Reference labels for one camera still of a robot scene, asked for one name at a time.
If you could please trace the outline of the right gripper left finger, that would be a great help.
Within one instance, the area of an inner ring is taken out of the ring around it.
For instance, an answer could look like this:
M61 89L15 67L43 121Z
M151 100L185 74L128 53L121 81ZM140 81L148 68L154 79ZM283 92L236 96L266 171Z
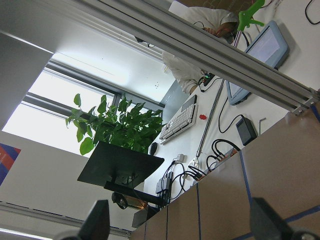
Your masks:
M97 200L77 237L80 240L107 240L110 234L108 200Z

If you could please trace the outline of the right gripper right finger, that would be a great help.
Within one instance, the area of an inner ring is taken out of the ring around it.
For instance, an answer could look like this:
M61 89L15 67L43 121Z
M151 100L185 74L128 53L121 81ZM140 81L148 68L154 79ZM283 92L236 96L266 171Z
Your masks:
M250 230L256 240L290 240L294 231L262 197L250 205Z

